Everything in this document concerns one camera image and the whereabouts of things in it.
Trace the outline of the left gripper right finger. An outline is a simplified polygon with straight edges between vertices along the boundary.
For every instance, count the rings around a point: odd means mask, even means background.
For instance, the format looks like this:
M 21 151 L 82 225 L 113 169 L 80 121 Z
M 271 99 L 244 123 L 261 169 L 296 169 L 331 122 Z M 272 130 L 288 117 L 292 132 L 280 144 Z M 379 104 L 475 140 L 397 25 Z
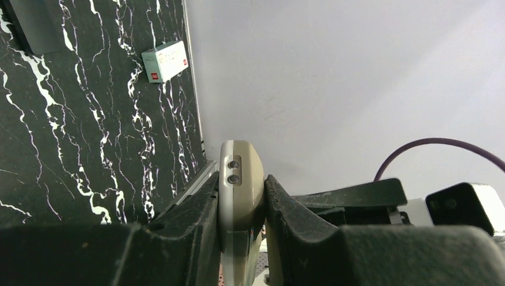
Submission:
M 337 227 L 264 183 L 272 285 L 503 285 L 504 255 L 474 226 Z

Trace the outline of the black remote control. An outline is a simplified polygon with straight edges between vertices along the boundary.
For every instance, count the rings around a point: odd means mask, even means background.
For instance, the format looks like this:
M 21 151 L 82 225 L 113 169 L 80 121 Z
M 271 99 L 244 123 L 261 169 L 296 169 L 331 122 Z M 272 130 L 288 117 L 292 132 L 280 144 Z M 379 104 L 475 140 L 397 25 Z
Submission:
M 23 49 L 32 55 L 58 52 L 64 48 L 46 1 L 6 0 L 1 8 L 12 21 Z

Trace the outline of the white remote control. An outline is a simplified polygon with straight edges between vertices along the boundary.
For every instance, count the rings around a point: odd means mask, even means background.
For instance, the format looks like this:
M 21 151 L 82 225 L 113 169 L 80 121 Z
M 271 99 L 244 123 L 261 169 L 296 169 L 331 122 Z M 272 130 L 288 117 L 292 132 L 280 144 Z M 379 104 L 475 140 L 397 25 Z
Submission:
M 228 140 L 220 152 L 218 229 L 225 285 L 252 285 L 265 221 L 264 169 L 247 141 Z

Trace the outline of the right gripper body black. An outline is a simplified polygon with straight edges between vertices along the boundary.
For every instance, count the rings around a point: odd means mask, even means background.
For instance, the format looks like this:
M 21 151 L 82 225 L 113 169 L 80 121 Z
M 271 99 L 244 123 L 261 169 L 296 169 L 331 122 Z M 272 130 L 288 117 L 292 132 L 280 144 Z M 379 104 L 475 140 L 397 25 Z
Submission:
M 396 178 L 298 195 L 294 199 L 335 226 L 410 224 L 408 214 L 399 210 L 407 204 L 407 198 Z

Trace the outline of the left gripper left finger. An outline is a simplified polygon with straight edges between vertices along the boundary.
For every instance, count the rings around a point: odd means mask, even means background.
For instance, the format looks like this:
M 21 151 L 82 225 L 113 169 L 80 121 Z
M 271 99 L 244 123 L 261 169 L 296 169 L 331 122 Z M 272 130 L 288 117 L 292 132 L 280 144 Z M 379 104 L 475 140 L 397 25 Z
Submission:
M 217 186 L 152 223 L 1 229 L 2 285 L 217 285 Z

